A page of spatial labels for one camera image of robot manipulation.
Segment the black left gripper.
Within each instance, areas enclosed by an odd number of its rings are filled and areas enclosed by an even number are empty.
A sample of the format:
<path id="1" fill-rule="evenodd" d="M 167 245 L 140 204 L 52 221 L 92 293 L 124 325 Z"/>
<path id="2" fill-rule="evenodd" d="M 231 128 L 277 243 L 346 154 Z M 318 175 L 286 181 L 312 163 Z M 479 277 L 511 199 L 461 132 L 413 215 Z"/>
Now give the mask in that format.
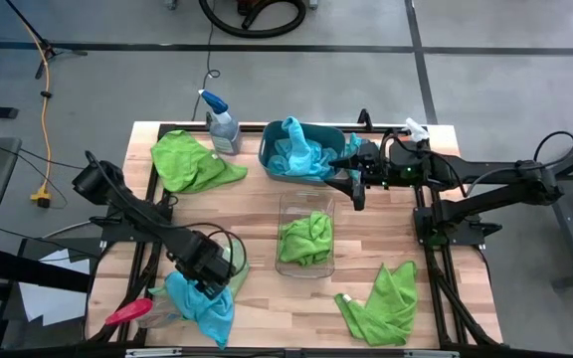
<path id="1" fill-rule="evenodd" d="M 166 240 L 166 256 L 196 289 L 214 299 L 229 284 L 232 264 L 223 257 L 224 249 L 199 231 L 188 231 L 182 238 Z"/>

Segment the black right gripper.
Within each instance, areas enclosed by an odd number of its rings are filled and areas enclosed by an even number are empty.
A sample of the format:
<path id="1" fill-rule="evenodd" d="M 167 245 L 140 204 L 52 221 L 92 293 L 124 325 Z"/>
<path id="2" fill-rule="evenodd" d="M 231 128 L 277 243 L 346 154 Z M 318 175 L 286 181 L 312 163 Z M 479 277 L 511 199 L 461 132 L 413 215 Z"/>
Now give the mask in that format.
<path id="1" fill-rule="evenodd" d="M 399 143 L 390 147 L 390 157 L 382 154 L 374 142 L 361 144 L 358 153 L 328 162 L 333 168 L 360 171 L 366 185 L 411 187 L 425 179 L 426 158 L 403 149 Z M 324 183 L 347 195 L 355 211 L 365 207 L 365 185 L 350 177 L 327 179 Z"/>

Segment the blue microfiber towel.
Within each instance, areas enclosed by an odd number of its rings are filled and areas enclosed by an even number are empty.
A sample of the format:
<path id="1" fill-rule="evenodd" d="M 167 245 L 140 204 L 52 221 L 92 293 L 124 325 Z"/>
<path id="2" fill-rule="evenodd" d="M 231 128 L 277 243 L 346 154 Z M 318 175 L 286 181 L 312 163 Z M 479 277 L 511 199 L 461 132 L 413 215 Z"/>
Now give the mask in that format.
<path id="1" fill-rule="evenodd" d="M 178 271 L 170 273 L 164 281 L 168 295 L 183 317 L 196 322 L 201 333 L 213 339 L 220 349 L 225 349 L 235 313 L 232 291 L 226 286 L 214 298 L 208 298 L 196 284 Z"/>
<path id="2" fill-rule="evenodd" d="M 286 175 L 290 170 L 289 159 L 292 153 L 291 140 L 278 139 L 271 146 L 268 168 L 277 175 Z"/>
<path id="3" fill-rule="evenodd" d="M 368 142 L 368 139 L 364 139 L 358 136 L 355 132 L 351 133 L 348 139 L 348 142 L 344 146 L 344 150 L 342 152 L 343 156 L 352 156 L 356 154 L 359 150 L 359 147 L 364 142 Z M 354 180 L 357 181 L 359 179 L 360 173 L 358 170 L 350 169 L 348 171 L 349 176 Z"/>
<path id="4" fill-rule="evenodd" d="M 323 148 L 316 141 L 307 139 L 299 121 L 288 117 L 282 124 L 282 129 L 288 133 L 290 148 L 286 151 L 287 176 L 306 176 L 324 179 L 331 175 L 329 162 L 337 158 L 332 148 Z"/>

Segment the teal plastic basket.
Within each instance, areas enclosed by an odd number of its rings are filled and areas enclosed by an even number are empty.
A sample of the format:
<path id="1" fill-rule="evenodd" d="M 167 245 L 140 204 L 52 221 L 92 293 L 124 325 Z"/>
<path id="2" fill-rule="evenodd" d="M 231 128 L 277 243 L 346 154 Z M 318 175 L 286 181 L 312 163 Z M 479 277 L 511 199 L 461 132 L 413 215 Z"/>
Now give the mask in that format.
<path id="1" fill-rule="evenodd" d="M 331 167 L 331 175 L 324 179 L 306 176 L 298 177 L 277 175 L 270 172 L 270 169 L 268 168 L 268 160 L 270 157 L 271 146 L 278 139 L 288 139 L 288 133 L 282 129 L 284 121 L 285 120 L 273 121 L 269 123 L 263 131 L 259 151 L 259 161 L 265 169 L 266 174 L 274 180 L 306 185 L 323 185 L 323 181 L 325 179 L 335 177 L 339 173 L 339 169 L 333 167 Z M 344 133 L 340 129 L 333 126 L 322 126 L 309 123 L 300 123 L 300 125 L 307 139 L 320 143 L 323 148 L 332 148 L 337 153 L 336 159 L 342 156 L 344 146 L 348 142 L 348 139 L 346 139 Z"/>

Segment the clear plastic bin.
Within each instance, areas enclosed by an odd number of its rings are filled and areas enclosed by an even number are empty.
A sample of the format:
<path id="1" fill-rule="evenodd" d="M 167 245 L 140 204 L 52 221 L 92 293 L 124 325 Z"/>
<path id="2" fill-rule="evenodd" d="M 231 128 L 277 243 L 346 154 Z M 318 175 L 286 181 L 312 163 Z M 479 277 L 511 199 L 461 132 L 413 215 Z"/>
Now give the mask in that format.
<path id="1" fill-rule="evenodd" d="M 296 220 L 310 220 L 313 212 L 323 212 L 332 219 L 333 245 L 327 261 L 307 267 L 301 267 L 298 264 L 281 263 L 278 259 L 280 226 Z M 281 275 L 306 279 L 331 276 L 334 272 L 334 232 L 334 200 L 330 195 L 315 192 L 287 192 L 283 194 L 280 198 L 276 271 Z"/>

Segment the orange spray bottle white trigger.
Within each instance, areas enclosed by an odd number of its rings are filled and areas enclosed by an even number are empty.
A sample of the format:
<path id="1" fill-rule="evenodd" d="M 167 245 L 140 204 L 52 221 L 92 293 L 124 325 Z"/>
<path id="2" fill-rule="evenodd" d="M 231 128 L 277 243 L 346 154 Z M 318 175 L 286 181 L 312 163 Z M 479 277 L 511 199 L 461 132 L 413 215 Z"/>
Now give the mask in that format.
<path id="1" fill-rule="evenodd" d="M 428 150 L 430 140 L 428 130 L 411 117 L 407 117 L 405 123 L 410 132 L 411 142 L 414 144 L 412 150 L 415 152 Z"/>

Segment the grey spray bottle blue trigger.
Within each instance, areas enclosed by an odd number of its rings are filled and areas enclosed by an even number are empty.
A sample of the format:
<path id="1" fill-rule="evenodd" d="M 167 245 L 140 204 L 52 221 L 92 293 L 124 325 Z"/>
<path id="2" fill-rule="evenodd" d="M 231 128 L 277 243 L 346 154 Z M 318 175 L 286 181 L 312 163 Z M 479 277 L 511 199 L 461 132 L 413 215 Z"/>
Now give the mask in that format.
<path id="1" fill-rule="evenodd" d="M 229 106 L 205 89 L 199 89 L 198 93 L 210 107 L 207 123 L 215 150 L 222 154 L 237 155 L 241 147 L 241 129 L 239 122 L 229 113 Z"/>

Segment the white paper sheet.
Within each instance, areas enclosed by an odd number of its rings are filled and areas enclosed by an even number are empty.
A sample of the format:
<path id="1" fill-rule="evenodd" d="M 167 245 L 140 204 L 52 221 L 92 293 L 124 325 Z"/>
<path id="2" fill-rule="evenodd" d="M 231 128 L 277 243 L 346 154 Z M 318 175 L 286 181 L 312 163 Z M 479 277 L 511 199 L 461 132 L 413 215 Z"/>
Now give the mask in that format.
<path id="1" fill-rule="evenodd" d="M 74 262 L 67 250 L 53 252 L 43 258 L 42 263 L 80 273 L 90 272 L 90 260 Z M 59 288 L 43 287 L 36 284 L 19 284 L 23 306 L 29 321 L 42 319 L 44 326 L 60 323 L 85 314 L 87 295 Z"/>

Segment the black tripod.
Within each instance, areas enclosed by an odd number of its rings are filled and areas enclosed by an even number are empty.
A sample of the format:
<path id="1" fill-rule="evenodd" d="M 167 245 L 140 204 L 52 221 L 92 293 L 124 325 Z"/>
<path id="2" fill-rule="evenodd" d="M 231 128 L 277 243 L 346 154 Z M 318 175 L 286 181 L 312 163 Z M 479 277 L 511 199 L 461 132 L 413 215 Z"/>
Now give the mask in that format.
<path id="1" fill-rule="evenodd" d="M 78 57 L 86 57 L 88 55 L 86 51 L 69 50 L 65 48 L 55 47 L 51 42 L 46 40 L 37 32 L 37 30 L 30 24 L 30 22 L 26 19 L 26 17 L 21 13 L 21 11 L 11 0 L 4 0 L 4 1 L 12 9 L 17 18 L 21 21 L 24 29 L 27 31 L 27 33 L 35 43 L 35 46 L 39 50 L 41 62 L 35 74 L 36 80 L 39 80 L 43 76 L 43 74 L 45 74 L 48 71 L 48 63 L 50 62 L 50 60 L 59 55 L 72 54 Z"/>

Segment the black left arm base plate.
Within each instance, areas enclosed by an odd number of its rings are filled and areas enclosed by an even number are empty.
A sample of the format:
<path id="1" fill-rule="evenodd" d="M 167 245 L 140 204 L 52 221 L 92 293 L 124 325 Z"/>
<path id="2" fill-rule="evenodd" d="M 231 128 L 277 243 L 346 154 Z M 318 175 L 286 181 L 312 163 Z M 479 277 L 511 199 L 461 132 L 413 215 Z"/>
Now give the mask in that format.
<path id="1" fill-rule="evenodd" d="M 148 226 L 151 222 L 170 224 L 172 209 L 137 200 L 118 207 L 110 204 L 107 214 L 92 216 L 92 224 L 102 228 L 101 239 L 107 242 L 154 243 L 158 241 Z"/>

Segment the red handled clear brush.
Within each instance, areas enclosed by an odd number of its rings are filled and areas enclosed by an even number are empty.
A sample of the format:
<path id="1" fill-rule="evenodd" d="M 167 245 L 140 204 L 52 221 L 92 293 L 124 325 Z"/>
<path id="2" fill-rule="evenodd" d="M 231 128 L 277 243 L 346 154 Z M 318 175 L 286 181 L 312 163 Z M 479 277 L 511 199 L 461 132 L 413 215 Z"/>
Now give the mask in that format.
<path id="1" fill-rule="evenodd" d="M 104 324 L 116 326 L 135 322 L 138 328 L 162 328 L 181 318 L 180 310 L 169 298 L 139 298 L 108 316 Z"/>

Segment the silver metal bracket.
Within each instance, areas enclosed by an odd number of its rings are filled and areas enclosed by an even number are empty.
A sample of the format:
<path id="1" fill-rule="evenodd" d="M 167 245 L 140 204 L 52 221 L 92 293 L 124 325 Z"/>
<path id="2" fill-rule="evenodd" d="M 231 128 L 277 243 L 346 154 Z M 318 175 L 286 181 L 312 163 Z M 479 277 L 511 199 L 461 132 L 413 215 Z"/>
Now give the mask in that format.
<path id="1" fill-rule="evenodd" d="M 456 351 L 444 350 L 405 350 L 404 358 L 461 358 L 460 353 Z"/>
<path id="2" fill-rule="evenodd" d="M 127 349 L 124 358 L 170 358 L 180 357 L 182 353 L 181 348 L 174 347 L 138 348 Z"/>

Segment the black metal table frame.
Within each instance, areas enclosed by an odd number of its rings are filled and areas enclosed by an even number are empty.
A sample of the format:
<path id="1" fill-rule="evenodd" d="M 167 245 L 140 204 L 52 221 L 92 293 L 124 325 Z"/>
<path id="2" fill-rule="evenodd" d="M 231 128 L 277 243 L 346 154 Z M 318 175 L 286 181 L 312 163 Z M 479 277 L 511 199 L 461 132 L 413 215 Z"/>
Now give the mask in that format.
<path id="1" fill-rule="evenodd" d="M 198 122 L 138 121 L 132 126 L 122 169 L 127 186 L 139 198 L 151 197 L 150 148 L 163 124 L 188 125 L 201 144 L 212 147 L 204 125 Z M 348 197 L 330 187 L 297 185 L 270 179 L 261 167 L 259 132 L 245 133 L 242 152 L 229 157 L 249 168 L 239 182 L 195 195 L 179 195 L 174 222 L 206 221 L 230 229 L 243 240 L 250 271 L 235 302 L 235 319 L 226 350 L 199 332 L 196 324 L 179 321 L 148 330 L 144 345 L 153 350 L 177 349 L 182 358 L 209 356 L 249 357 L 258 352 L 277 358 L 279 353 L 307 358 L 386 357 L 403 350 L 437 350 L 439 338 L 423 247 L 414 234 L 411 211 L 417 205 L 413 189 L 372 187 L 366 207 L 354 211 Z M 318 192 L 334 200 L 334 267 L 326 278 L 281 275 L 275 269 L 279 201 L 283 193 Z M 144 269 L 153 253 L 147 246 L 139 259 L 136 244 L 118 243 L 100 261 L 89 300 L 87 337 L 100 331 L 105 319 L 124 299 L 135 270 Z M 451 249 L 454 278 L 460 299 L 490 338 L 502 342 L 486 266 L 476 249 Z M 407 261 L 418 267 L 418 312 L 408 343 L 401 347 L 368 347 L 349 333 L 333 297 L 347 293 L 358 302 L 368 297 L 376 274 L 385 264 L 391 269 Z"/>

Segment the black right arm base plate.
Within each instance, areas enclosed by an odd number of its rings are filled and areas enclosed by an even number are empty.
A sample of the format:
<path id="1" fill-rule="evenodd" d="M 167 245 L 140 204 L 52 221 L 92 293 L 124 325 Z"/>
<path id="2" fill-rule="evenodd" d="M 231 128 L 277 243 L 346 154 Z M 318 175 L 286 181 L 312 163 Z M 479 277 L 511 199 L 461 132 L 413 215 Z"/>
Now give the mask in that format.
<path id="1" fill-rule="evenodd" d="M 486 223 L 466 204 L 440 200 L 413 211 L 417 240 L 424 246 L 482 246 L 485 238 L 500 231 L 501 224 Z"/>

